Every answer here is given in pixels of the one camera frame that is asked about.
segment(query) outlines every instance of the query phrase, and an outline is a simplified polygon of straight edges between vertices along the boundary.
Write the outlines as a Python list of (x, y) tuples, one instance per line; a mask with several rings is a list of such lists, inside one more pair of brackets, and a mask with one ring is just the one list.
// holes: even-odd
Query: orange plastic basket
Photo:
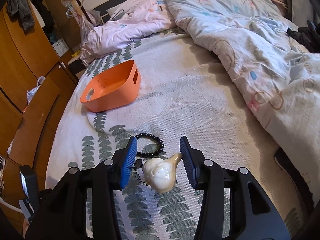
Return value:
[(84, 89), (80, 102), (92, 112), (132, 103), (138, 96), (141, 75), (134, 60), (109, 68), (95, 76)]

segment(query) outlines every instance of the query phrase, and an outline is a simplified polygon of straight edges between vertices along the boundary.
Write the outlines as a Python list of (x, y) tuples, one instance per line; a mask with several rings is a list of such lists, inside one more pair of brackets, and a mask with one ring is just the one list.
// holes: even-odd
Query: white cable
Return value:
[(12, 206), (12, 205), (8, 204), (8, 203), (7, 203), (7, 202), (5, 202), (2, 198), (0, 198), (0, 203), (1, 203), (1, 204), (3, 204), (3, 205), (5, 205), (6, 207), (8, 207), (8, 208), (10, 208), (10, 209), (12, 209), (12, 210), (14, 210), (14, 211), (16, 211), (16, 212), (19, 212), (19, 213), (23, 214), (23, 212), (22, 212), (22, 210), (21, 210), (21, 209), (16, 208), (16, 207), (14, 207), (14, 206)]

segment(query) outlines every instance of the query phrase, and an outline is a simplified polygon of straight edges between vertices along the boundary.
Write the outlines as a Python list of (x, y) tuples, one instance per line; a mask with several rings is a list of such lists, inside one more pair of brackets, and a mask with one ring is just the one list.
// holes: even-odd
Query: garlic bulb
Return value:
[(142, 166), (145, 181), (159, 193), (172, 190), (176, 184), (177, 166), (181, 159), (182, 154), (176, 153), (167, 160), (152, 158), (146, 161)]

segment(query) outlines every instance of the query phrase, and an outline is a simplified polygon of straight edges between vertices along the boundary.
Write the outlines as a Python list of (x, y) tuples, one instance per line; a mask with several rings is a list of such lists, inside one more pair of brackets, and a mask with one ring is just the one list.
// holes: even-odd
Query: bed sheet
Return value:
[[(129, 59), (135, 60), (142, 76), (136, 101), (107, 112), (87, 111), (79, 99), (92, 77)], [(302, 226), (304, 215), (295, 186), (274, 160), (278, 145), (247, 108), (221, 62), (179, 28), (131, 43), (88, 67), (58, 126), (46, 187), (54, 187), (71, 166), (88, 169), (110, 158), (140, 132), (163, 139), (161, 158), (178, 152), (180, 137), (186, 135), (192, 147), (222, 167), (248, 167), (290, 233)], [(138, 141), (139, 151), (151, 152), (155, 147), (147, 139)], [(193, 239), (203, 192), (191, 189), (182, 162), (177, 184), (168, 193), (139, 185), (134, 175), (122, 192), (114, 193), (122, 239)], [(87, 227), (92, 236), (90, 215), (88, 194)], [(228, 235), (229, 215), (226, 190), (223, 236)]]

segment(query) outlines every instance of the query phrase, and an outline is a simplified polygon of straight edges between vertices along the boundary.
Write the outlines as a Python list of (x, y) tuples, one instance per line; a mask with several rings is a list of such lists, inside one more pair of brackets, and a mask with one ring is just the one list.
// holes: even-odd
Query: wooden cabinet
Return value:
[(48, 73), (47, 77), (53, 80), (53, 82), (60, 88), (59, 94), (61, 97), (66, 101), (69, 101), (73, 91), (76, 88), (76, 85), (64, 71), (64, 67), (59, 64), (55, 65), (54, 68)]
[(45, 174), (47, 171), (51, 147), (67, 102), (68, 101), (63, 99), (60, 95), (57, 97), (41, 132), (33, 164), (33, 170), (38, 176), (40, 190), (44, 189)]
[(78, 84), (79, 79), (76, 75), (71, 73), (69, 70), (68, 62), (72, 59), (73, 52), (71, 49), (69, 49), (59, 60), (61, 66), (63, 66), (63, 70), (67, 73), (69, 78), (74, 82), (74, 84)]
[[(5, 7), (0, 11), (0, 155), (6, 158), (2, 198), (16, 207), (24, 198), (20, 165), (32, 167), (39, 189), (44, 189), (55, 133), (76, 87), (63, 67), (72, 52), (59, 59), (35, 16), (34, 19), (35, 27), (24, 33), (20, 20), (10, 18)], [(36, 86), (41, 75), (46, 79), (26, 108), (27, 90)], [(18, 217), (12, 221), (18, 226)]]
[(61, 0), (45, 0), (47, 7), (69, 48), (81, 43), (80, 28), (74, 17), (68, 18)]
[(0, 11), (0, 87), (21, 111), (27, 105), (27, 91), (37, 85), (28, 65), (17, 50), (4, 20), (5, 7)]

